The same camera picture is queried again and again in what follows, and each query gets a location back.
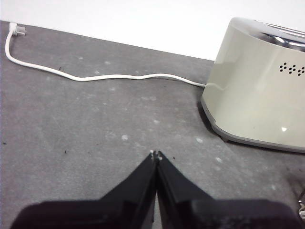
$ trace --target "white wall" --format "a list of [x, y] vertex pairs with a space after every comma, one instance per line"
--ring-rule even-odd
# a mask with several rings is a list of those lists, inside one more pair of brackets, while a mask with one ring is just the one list
[[305, 31], [305, 0], [1, 0], [1, 19], [214, 60], [232, 17]]

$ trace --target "toaster base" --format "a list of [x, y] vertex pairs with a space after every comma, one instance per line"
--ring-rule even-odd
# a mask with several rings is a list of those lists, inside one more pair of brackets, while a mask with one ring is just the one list
[[238, 142], [242, 144], [247, 144], [247, 145], [252, 145], [252, 146], [258, 146], [258, 147], [264, 147], [264, 148], [270, 148], [270, 149], [276, 149], [276, 150], [284, 150], [284, 151], [290, 151], [290, 152], [297, 152], [297, 153], [305, 153], [305, 148], [303, 147], [297, 147], [297, 146], [288, 146], [288, 145], [282, 145], [282, 144], [277, 144], [277, 143], [271, 143], [271, 142], [264, 142], [260, 140], [255, 140], [255, 139], [250, 139], [250, 138], [245, 138], [245, 137], [240, 137], [236, 136], [233, 134], [230, 134], [223, 129], [219, 128], [216, 125], [216, 121], [213, 118], [212, 114], [210, 113], [209, 109], [207, 108], [204, 99], [201, 98], [201, 104], [203, 107], [203, 110], [208, 117], [212, 129], [223, 139], [223, 141], [233, 141], [233, 142]]

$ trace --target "power cord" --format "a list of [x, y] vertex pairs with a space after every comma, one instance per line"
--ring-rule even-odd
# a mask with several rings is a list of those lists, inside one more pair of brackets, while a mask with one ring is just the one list
[[205, 84], [196, 83], [194, 81], [182, 78], [182, 77], [177, 76], [177, 75], [163, 74], [163, 73], [140, 75], [140, 76], [111, 74], [111, 75], [98, 75], [98, 76], [90, 76], [90, 77], [78, 77], [78, 76], [70, 75], [70, 74], [58, 71], [56, 69], [53, 69], [53, 68], [49, 68], [49, 67], [38, 65], [38, 64], [33, 64], [33, 63], [20, 61], [20, 60], [15, 59], [14, 57], [12, 57], [11, 54], [10, 54], [10, 40], [11, 40], [11, 37], [13, 35], [14, 36], [25, 35], [25, 28], [17, 26], [16, 23], [12, 23], [12, 22], [10, 23], [10, 32], [9, 32], [7, 38], [6, 38], [6, 41], [5, 41], [5, 54], [10, 61], [12, 61], [16, 64], [26, 66], [26, 67], [36, 68], [36, 69], [40, 69], [40, 70], [43, 70], [43, 71], [46, 71], [46, 72], [54, 73], [54, 74], [63, 76], [65, 78], [71, 79], [71, 80], [75, 80], [75, 81], [94, 81], [94, 80], [106, 80], [106, 79], [143, 80], [143, 79], [149, 79], [149, 78], [168, 78], [168, 79], [180, 80], [182, 82], [189, 83], [191, 85], [195, 85], [195, 86], [198, 86], [198, 87], [203, 87], [203, 88], [205, 87]]

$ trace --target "gray floor surface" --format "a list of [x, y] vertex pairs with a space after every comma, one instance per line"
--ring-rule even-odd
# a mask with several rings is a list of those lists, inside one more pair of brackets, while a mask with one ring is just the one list
[[[4, 54], [8, 27], [1, 23], [1, 228], [29, 204], [102, 197], [157, 148], [214, 198], [267, 198], [298, 209], [305, 155], [223, 142], [203, 113], [201, 88], [164, 79], [81, 83], [19, 66]], [[12, 39], [14, 57], [77, 76], [171, 73], [205, 83], [213, 65], [26, 29]], [[158, 207], [153, 228], [161, 228]]]

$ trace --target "toaster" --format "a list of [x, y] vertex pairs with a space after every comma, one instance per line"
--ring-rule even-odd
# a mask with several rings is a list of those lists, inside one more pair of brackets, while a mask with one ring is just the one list
[[305, 153], [305, 33], [231, 19], [201, 103], [224, 141]]

